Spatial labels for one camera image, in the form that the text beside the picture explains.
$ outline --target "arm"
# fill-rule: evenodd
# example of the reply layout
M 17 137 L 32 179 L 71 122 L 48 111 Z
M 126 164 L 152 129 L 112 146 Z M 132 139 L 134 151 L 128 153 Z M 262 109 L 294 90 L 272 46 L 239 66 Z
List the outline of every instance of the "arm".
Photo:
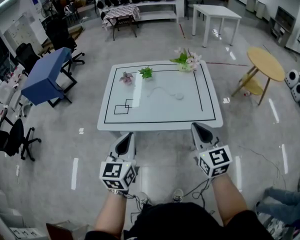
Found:
M 94 229 L 120 239 L 125 224 L 126 206 L 125 197 L 109 192 Z
M 228 174 L 216 177 L 212 186 L 223 225 L 226 226 L 235 215 L 248 209 L 244 197 Z

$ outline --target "round wooden table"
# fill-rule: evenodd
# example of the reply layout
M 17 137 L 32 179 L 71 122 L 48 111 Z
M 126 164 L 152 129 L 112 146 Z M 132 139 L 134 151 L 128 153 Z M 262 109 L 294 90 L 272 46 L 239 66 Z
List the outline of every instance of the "round wooden table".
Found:
M 277 82 L 282 82 L 285 79 L 285 71 L 277 61 L 277 59 L 264 49 L 258 47 L 250 47 L 247 51 L 247 55 L 254 66 L 246 73 L 247 77 L 245 77 L 244 80 L 242 78 L 239 80 L 239 82 L 241 82 L 242 80 L 243 81 L 231 96 L 234 96 L 254 77 L 254 75 L 258 71 L 260 71 L 268 77 L 258 104 L 260 105 L 267 91 L 270 79 Z

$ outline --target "shoe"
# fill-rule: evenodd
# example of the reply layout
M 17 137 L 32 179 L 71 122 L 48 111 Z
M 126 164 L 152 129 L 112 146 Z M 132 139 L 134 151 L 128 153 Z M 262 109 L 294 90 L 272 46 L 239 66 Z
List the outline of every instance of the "shoe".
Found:
M 184 199 L 184 192 L 182 189 L 177 188 L 172 195 L 172 203 L 182 203 Z
M 256 213 L 256 215 L 259 216 L 261 214 L 261 212 L 257 211 L 258 205 L 260 205 L 260 201 L 256 202 L 256 204 L 255 204 L 255 213 Z
M 150 200 L 149 196 L 147 196 L 146 193 L 140 192 L 138 197 L 140 199 L 140 204 L 141 204 L 142 207 L 144 205 L 151 205 L 152 206 L 151 200 Z

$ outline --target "black shirt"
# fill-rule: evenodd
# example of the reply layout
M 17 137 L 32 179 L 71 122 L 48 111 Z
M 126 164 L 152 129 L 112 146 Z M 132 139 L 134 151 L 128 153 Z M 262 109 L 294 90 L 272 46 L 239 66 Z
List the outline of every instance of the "black shirt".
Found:
M 262 239 L 273 238 L 250 210 L 240 212 L 227 226 L 220 226 L 202 207 L 194 203 L 167 203 L 142 210 L 125 239 L 178 240 L 178 239 Z M 91 231 L 85 240 L 116 240 L 104 232 Z

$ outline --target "glossy floor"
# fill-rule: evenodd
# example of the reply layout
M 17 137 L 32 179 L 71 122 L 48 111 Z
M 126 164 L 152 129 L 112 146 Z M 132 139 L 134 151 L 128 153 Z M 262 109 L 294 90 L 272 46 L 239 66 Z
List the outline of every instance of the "glossy floor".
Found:
M 192 18 L 180 25 L 174 21 L 139 24 L 137 38 L 128 27 L 122 28 L 116 32 L 115 41 L 111 31 L 101 27 L 101 21 L 82 33 L 76 41 L 77 51 L 85 53 L 86 63 L 72 70 L 78 81 L 68 93 L 73 103 L 63 101 L 55 108 L 40 104 L 31 109 L 26 120 L 26 128 L 35 127 L 34 136 L 42 139 L 32 146 L 36 161 L 0 154 L 0 188 L 29 226 L 44 229 L 46 222 L 64 220 L 94 223 L 107 195 L 99 180 L 100 162 L 115 140 L 110 133 L 97 130 L 110 69 L 114 64 L 171 59 L 178 47 L 202 55 L 207 62 L 224 121 L 222 141 L 233 156 L 228 173 L 248 206 L 253 208 L 267 187 L 296 189 L 300 109 L 289 88 L 284 82 L 271 81 L 260 106 L 259 96 L 244 96 L 240 91 L 231 97 L 231 93 L 252 67 L 247 57 L 250 46 L 267 49 L 286 72 L 300 71 L 300 57 L 279 47 L 265 31 L 267 24 L 241 4 L 231 1 L 229 8 L 243 16 L 234 46 L 229 45 L 235 26 L 231 20 L 225 21 L 222 36 L 216 33 L 220 21 L 212 20 L 207 48 L 202 47 L 202 18 L 198 19 L 196 36 L 191 35 Z M 265 84 L 264 75 L 257 77 Z M 143 132 L 137 135 L 136 143 L 140 171 L 131 194 L 144 191 L 155 203 L 168 202 L 175 188 L 186 193 L 206 179 L 193 160 L 195 147 L 190 131 Z M 76 163 L 76 177 L 72 177 Z M 20 165 L 18 178 L 16 165 Z M 217 211 L 211 187 L 203 196 L 206 209 Z M 191 194 L 184 200 L 202 205 Z M 126 228 L 131 225 L 130 212 L 136 210 L 135 201 L 128 200 Z M 219 219 L 218 212 L 213 216 Z

